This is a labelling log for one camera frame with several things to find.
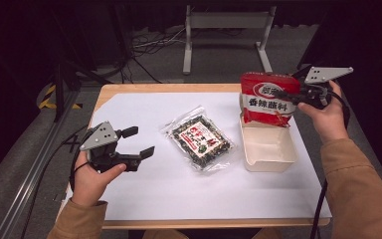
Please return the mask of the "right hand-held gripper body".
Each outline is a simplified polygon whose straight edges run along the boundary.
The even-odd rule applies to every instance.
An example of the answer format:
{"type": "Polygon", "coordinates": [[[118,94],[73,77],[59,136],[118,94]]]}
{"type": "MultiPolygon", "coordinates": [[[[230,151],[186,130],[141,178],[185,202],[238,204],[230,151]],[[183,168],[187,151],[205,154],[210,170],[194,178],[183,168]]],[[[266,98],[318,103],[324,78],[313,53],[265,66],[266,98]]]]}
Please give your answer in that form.
{"type": "Polygon", "coordinates": [[[333,98],[337,98],[337,94],[332,89],[330,82],[351,74],[353,71],[352,67],[311,67],[303,78],[300,89],[301,101],[317,109],[324,109],[331,103],[333,98]]]}

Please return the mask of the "black metal stand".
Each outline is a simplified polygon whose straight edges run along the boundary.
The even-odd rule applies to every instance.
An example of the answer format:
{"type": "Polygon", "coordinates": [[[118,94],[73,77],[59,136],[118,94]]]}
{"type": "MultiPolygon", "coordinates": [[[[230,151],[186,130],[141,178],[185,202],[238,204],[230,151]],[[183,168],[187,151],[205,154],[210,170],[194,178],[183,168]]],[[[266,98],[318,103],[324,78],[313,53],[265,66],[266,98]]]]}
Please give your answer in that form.
{"type": "Polygon", "coordinates": [[[85,75],[87,78],[95,81],[101,85],[109,84],[109,81],[103,77],[93,73],[90,70],[68,60],[61,61],[55,67],[54,84],[56,86],[56,116],[54,122],[58,122],[64,113],[68,110],[69,106],[67,98],[64,96],[64,86],[67,86],[70,95],[77,93],[82,84],[77,72],[85,75]]]}

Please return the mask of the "grey metal desk frame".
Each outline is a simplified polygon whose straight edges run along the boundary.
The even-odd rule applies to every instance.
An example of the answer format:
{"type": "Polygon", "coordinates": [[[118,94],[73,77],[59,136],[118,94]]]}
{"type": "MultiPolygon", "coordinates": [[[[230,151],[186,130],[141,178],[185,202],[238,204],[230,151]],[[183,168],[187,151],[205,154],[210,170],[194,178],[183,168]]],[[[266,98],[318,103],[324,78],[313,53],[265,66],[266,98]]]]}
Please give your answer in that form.
{"type": "Polygon", "coordinates": [[[261,29],[261,40],[255,43],[262,67],[271,72],[272,66],[266,52],[268,37],[274,23],[277,7],[259,12],[195,12],[188,5],[185,17],[186,41],[184,49],[183,74],[189,75],[192,66],[193,29],[261,29]]]}

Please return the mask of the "white paper sheet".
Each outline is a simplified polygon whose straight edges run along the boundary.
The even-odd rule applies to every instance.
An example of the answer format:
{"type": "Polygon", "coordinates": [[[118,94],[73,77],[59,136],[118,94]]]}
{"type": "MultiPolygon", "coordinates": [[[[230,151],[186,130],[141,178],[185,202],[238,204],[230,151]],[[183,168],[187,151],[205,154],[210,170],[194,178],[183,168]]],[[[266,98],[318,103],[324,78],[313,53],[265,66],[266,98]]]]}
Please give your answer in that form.
{"type": "Polygon", "coordinates": [[[103,195],[107,221],[181,219],[305,219],[320,210],[320,182],[295,125],[290,128],[297,160],[284,172],[249,172],[240,126],[236,93],[126,93],[111,97],[92,119],[109,121],[114,128],[138,126],[138,134],[123,138],[117,149],[136,154],[153,147],[154,153],[135,172],[125,172],[103,195]],[[236,149],[230,165],[215,172],[195,170],[184,153],[162,134],[164,126],[203,107],[210,120],[236,149]]]}

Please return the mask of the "person's left hand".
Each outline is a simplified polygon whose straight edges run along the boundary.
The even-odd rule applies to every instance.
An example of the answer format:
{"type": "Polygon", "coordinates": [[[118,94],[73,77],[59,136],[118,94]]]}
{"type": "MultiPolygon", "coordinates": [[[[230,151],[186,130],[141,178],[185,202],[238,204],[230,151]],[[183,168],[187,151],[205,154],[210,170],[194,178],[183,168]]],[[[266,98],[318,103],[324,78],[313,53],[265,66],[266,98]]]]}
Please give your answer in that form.
{"type": "Polygon", "coordinates": [[[119,164],[104,173],[95,171],[85,159],[76,163],[75,189],[71,200],[80,205],[95,206],[106,187],[125,170],[125,164],[119,164]]]}

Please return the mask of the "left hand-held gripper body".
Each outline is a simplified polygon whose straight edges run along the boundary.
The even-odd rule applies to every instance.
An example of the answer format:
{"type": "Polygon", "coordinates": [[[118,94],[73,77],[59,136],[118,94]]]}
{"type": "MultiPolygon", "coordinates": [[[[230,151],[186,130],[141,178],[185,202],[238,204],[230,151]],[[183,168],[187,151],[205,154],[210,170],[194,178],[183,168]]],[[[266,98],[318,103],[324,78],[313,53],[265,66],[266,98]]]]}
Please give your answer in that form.
{"type": "Polygon", "coordinates": [[[109,121],[104,121],[93,128],[89,128],[80,151],[87,153],[87,159],[98,172],[106,172],[118,164],[125,164],[127,171],[136,171],[139,164],[130,164],[127,157],[130,154],[120,154],[116,151],[120,138],[116,135],[109,121]]]}

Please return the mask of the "yellow black hazard tape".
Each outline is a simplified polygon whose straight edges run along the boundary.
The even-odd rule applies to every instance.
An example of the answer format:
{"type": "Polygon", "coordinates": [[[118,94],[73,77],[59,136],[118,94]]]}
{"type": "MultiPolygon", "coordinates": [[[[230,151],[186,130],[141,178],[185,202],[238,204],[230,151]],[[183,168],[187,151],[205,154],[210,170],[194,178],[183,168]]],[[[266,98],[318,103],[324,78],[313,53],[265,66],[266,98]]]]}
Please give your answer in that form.
{"type": "Polygon", "coordinates": [[[50,84],[49,88],[45,92],[45,95],[43,96],[43,99],[39,103],[40,109],[55,110],[57,108],[56,104],[50,102],[50,98],[55,91],[56,91],[56,86],[54,84],[50,84]]]}

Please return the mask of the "cream plastic box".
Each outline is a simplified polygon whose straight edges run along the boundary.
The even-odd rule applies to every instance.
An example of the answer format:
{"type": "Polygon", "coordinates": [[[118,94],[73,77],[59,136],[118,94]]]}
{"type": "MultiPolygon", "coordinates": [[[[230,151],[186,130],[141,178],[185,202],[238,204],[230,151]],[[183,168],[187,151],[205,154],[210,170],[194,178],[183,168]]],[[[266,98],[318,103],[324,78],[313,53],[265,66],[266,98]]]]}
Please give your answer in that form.
{"type": "Polygon", "coordinates": [[[240,119],[245,168],[250,172],[284,172],[298,160],[288,127],[240,119]]]}

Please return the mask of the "person's tan trousers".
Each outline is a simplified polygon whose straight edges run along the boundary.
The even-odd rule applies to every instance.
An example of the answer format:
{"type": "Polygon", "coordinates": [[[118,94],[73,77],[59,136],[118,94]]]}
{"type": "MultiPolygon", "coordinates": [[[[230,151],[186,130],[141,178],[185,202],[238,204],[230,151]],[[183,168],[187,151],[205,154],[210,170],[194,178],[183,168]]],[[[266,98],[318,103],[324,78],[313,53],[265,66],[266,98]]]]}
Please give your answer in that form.
{"type": "Polygon", "coordinates": [[[279,229],[153,229],[142,239],[283,239],[279,229]]]}

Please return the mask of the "person's right hand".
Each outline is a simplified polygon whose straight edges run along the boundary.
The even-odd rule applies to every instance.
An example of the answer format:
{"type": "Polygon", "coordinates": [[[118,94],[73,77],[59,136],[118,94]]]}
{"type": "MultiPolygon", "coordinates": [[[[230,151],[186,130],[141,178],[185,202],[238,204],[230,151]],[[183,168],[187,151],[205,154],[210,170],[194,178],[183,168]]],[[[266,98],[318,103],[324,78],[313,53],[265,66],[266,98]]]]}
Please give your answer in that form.
{"type": "Polygon", "coordinates": [[[323,143],[349,138],[344,123],[343,106],[337,98],[333,98],[322,110],[306,103],[299,103],[297,107],[312,119],[313,126],[323,143]]]}

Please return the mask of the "aluminium floor rail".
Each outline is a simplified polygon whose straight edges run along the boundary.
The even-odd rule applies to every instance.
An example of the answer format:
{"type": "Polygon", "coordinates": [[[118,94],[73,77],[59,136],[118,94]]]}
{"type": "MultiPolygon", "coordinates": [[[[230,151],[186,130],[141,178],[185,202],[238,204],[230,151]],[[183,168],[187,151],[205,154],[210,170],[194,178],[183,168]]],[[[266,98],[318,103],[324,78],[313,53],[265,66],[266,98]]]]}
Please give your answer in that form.
{"type": "Polygon", "coordinates": [[[45,168],[46,159],[51,155],[51,146],[60,132],[65,119],[67,118],[73,104],[75,103],[75,100],[78,97],[78,94],[78,91],[67,92],[66,96],[63,98],[61,105],[64,109],[60,114],[57,114],[57,120],[51,124],[43,145],[41,146],[25,179],[22,181],[10,208],[0,224],[0,239],[8,239],[14,230],[22,211],[28,203],[34,189],[38,185],[40,174],[45,168]]]}

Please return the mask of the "clear seaweed snack packet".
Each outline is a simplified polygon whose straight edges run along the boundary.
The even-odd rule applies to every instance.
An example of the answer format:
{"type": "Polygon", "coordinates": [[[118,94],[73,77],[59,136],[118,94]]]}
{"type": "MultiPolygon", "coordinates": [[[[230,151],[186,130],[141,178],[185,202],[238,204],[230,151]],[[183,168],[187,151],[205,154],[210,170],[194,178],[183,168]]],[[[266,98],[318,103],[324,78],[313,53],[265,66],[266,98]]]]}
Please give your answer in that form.
{"type": "Polygon", "coordinates": [[[178,146],[196,170],[220,170],[232,162],[235,144],[207,117],[202,106],[173,119],[160,132],[178,146]]]}

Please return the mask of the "red seasoning packet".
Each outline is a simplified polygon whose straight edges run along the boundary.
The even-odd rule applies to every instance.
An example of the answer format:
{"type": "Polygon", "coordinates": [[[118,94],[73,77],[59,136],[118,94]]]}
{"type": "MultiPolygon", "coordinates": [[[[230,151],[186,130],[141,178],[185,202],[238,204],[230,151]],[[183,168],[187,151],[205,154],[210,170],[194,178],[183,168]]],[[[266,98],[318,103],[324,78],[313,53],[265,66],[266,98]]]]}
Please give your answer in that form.
{"type": "Polygon", "coordinates": [[[274,73],[248,72],[240,77],[240,81],[244,122],[288,126],[295,105],[289,100],[277,98],[275,93],[298,94],[300,83],[297,79],[274,73]]]}

